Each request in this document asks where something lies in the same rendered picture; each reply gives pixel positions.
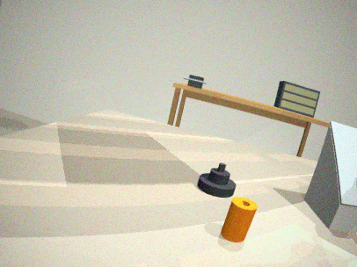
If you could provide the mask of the dark grey stepped pedestal with short shaft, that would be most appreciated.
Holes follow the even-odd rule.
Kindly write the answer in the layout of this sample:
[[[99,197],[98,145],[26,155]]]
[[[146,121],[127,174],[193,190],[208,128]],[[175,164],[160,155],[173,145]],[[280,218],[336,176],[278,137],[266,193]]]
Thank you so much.
[[[226,170],[225,163],[219,163],[218,168],[212,168],[210,173],[199,176],[198,188],[206,194],[218,198],[230,198],[234,195],[236,184],[230,180],[230,173]]]

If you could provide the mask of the orange knob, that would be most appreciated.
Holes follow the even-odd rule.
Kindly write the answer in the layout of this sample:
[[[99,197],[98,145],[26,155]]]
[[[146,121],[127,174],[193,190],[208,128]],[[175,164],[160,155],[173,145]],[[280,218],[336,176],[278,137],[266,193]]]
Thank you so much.
[[[256,210],[257,205],[248,198],[233,198],[222,227],[222,237],[230,242],[244,241]]]

